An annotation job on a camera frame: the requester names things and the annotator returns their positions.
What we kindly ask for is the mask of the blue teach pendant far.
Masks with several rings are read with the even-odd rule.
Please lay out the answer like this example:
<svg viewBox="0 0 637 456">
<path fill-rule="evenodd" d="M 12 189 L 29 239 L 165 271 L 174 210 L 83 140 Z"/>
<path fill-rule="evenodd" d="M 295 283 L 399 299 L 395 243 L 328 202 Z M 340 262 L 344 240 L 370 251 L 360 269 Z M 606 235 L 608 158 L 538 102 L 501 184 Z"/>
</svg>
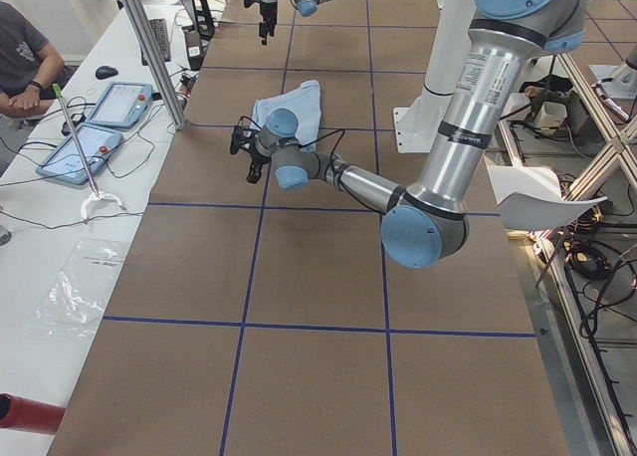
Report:
<svg viewBox="0 0 637 456">
<path fill-rule="evenodd" d="M 117 129 L 130 129 L 146 111 L 153 93 L 151 84 L 145 83 L 110 83 L 87 122 Z"/>
</svg>

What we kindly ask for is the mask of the blue teach pendant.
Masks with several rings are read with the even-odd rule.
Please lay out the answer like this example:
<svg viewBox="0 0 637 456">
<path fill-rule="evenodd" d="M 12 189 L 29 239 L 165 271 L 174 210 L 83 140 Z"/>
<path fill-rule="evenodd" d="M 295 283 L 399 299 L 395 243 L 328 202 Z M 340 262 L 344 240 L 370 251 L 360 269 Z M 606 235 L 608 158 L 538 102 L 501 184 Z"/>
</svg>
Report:
<svg viewBox="0 0 637 456">
<path fill-rule="evenodd" d="M 146 111 L 153 93 L 151 84 L 145 83 L 110 83 L 87 122 L 117 129 L 130 129 Z"/>
<path fill-rule="evenodd" d="M 80 124 L 77 134 L 91 174 L 95 174 L 106 164 L 123 139 L 120 131 L 91 123 Z M 82 185 L 88 181 L 82 159 L 71 136 L 49 154 L 36 168 L 36 173 L 74 185 Z"/>
</svg>

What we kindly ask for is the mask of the grey aluminium frame post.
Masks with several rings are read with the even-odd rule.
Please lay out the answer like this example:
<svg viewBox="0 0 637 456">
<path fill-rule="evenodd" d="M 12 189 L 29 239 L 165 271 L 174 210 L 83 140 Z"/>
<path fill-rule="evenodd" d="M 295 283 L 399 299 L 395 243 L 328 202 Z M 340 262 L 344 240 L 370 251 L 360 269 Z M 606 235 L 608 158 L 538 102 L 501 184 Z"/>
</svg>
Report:
<svg viewBox="0 0 637 456">
<path fill-rule="evenodd" d="M 170 114 L 174 127 L 176 130 L 181 130 L 186 124 L 186 118 L 164 65 L 163 56 L 154 39 L 141 0 L 120 1 L 128 15 L 130 24 L 145 55 L 155 84 L 163 97 L 164 104 Z"/>
</svg>

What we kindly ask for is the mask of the blue teach pendant near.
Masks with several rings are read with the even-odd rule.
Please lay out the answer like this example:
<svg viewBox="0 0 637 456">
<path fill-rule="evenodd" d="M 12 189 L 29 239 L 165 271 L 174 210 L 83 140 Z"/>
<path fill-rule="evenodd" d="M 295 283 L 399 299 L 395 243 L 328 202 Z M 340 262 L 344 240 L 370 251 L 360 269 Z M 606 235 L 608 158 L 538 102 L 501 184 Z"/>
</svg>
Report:
<svg viewBox="0 0 637 456">
<path fill-rule="evenodd" d="M 106 164 L 123 139 L 120 131 L 91 123 L 80 124 L 77 134 L 91 174 L 95 174 Z M 82 159 L 71 136 L 49 154 L 36 168 L 36 173 L 74 185 L 82 185 L 88 181 Z"/>
</svg>

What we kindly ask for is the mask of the black computer mouse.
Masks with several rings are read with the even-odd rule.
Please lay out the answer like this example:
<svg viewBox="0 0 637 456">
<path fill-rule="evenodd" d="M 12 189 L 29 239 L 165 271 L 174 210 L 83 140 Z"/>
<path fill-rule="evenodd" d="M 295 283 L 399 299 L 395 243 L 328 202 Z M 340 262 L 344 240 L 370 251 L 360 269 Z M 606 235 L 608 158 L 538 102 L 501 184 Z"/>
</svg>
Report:
<svg viewBox="0 0 637 456">
<path fill-rule="evenodd" d="M 97 80 L 106 80 L 118 75 L 118 69 L 111 66 L 100 66 L 95 70 Z"/>
</svg>

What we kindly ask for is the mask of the reacher grabber stick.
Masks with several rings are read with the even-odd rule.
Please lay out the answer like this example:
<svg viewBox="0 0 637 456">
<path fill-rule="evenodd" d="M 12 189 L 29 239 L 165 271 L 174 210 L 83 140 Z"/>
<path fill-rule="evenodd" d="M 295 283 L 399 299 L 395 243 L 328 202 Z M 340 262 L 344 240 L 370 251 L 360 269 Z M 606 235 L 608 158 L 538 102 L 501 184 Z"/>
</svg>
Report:
<svg viewBox="0 0 637 456">
<path fill-rule="evenodd" d="M 85 155 L 84 149 L 82 147 L 82 144 L 80 142 L 80 138 L 79 135 L 77 133 L 76 127 L 73 124 L 73 120 L 71 118 L 71 115 L 68 111 L 65 99 L 62 95 L 62 90 L 60 88 L 60 86 L 57 83 L 53 83 L 52 84 L 52 89 L 55 93 L 56 99 L 60 104 L 61 107 L 61 111 L 64 115 L 66 124 L 69 127 L 70 133 L 71 133 L 71 138 L 77 148 L 78 151 L 78 155 L 79 158 L 81 160 L 83 169 L 87 175 L 88 181 L 89 181 L 89 185 L 91 188 L 91 194 L 85 199 L 85 201 L 82 203 L 81 205 L 81 217 L 85 222 L 89 221 L 89 206 L 94 203 L 94 202 L 99 202 L 99 201 L 108 201 L 108 202 L 115 202 L 118 207 L 122 210 L 122 211 L 126 211 L 126 207 L 123 204 L 122 200 L 109 192 L 104 192 L 102 190 L 99 189 L 97 183 L 95 182 L 95 179 L 92 175 L 92 171 L 91 171 L 91 166 L 89 165 L 89 162 L 87 160 L 87 157 Z"/>
</svg>

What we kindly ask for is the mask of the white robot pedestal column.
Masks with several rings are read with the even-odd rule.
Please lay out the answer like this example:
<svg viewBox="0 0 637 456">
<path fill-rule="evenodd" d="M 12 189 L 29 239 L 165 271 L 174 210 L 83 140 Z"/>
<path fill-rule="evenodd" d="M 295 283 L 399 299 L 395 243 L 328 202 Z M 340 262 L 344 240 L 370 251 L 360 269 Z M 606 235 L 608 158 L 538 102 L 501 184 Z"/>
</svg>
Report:
<svg viewBox="0 0 637 456">
<path fill-rule="evenodd" d="M 449 106 L 471 42 L 468 27 L 474 0 L 444 0 L 421 95 L 408 108 L 394 110 L 397 150 L 427 153 Z"/>
</svg>

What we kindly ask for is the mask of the clear plastic bag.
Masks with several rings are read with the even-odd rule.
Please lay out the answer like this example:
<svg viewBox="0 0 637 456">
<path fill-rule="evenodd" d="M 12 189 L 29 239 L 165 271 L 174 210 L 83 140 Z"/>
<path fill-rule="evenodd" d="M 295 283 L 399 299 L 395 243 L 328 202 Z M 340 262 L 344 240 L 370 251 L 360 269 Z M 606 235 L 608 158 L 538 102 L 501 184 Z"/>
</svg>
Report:
<svg viewBox="0 0 637 456">
<path fill-rule="evenodd" d="M 92 338 L 129 247 L 128 242 L 80 240 L 27 323 L 25 333 L 45 340 Z"/>
</svg>

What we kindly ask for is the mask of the seated person dark shirt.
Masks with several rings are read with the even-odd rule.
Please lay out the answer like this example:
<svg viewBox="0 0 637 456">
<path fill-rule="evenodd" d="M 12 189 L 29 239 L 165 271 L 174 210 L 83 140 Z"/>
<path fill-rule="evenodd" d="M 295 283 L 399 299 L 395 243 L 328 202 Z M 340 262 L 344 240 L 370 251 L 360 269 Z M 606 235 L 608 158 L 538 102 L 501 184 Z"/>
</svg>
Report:
<svg viewBox="0 0 637 456">
<path fill-rule="evenodd" d="M 1 114 L 44 114 L 73 76 L 49 39 L 11 4 L 1 3 Z"/>
</svg>

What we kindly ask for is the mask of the light blue button shirt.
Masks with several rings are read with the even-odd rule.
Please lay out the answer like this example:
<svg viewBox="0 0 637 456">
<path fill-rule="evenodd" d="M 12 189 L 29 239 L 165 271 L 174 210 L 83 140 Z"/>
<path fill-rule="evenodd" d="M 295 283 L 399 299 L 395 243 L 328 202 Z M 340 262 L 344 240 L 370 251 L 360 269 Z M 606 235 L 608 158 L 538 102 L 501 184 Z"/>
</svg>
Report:
<svg viewBox="0 0 637 456">
<path fill-rule="evenodd" d="M 298 121 L 297 139 L 305 146 L 305 150 L 316 150 L 316 139 L 319 134 L 320 84 L 317 80 L 302 82 L 296 89 L 271 98 L 256 100 L 252 120 L 263 126 L 267 117 L 278 108 L 293 112 Z"/>
</svg>

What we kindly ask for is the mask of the red cylinder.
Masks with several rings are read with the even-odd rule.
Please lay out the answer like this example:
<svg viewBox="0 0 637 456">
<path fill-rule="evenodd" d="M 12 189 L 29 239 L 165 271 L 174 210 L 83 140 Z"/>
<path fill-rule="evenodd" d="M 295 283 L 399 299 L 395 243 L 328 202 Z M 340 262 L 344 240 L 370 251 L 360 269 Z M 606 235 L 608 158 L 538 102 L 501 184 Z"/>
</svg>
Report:
<svg viewBox="0 0 637 456">
<path fill-rule="evenodd" d="M 62 406 L 1 394 L 1 427 L 4 429 L 53 435 L 65 411 L 66 408 Z"/>
</svg>

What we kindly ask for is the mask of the black keyboard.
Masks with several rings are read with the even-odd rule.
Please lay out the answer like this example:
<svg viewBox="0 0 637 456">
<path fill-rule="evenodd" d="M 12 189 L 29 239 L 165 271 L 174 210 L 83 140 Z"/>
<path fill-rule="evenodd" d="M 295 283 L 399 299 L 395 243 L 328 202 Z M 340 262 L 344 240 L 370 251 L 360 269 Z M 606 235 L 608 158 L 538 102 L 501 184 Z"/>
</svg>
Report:
<svg viewBox="0 0 637 456">
<path fill-rule="evenodd" d="M 164 62 L 171 61 L 171 50 L 167 25 L 164 19 L 150 19 L 148 25 Z"/>
</svg>

